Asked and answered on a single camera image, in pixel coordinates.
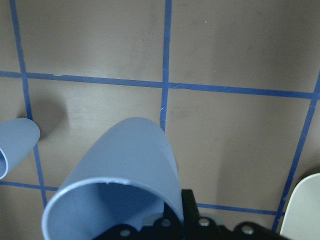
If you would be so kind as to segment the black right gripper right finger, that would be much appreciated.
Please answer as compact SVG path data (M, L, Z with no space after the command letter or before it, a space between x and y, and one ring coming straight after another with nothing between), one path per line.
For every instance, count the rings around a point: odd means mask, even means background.
M195 223L200 218L194 193L191 189L181 190L183 217L185 223Z

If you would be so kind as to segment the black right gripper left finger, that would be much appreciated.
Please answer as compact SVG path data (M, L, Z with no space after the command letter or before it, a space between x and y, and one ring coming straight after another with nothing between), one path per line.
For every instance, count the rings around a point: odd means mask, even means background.
M178 204L163 202L163 217L172 220L174 223L184 224L184 210L182 200Z

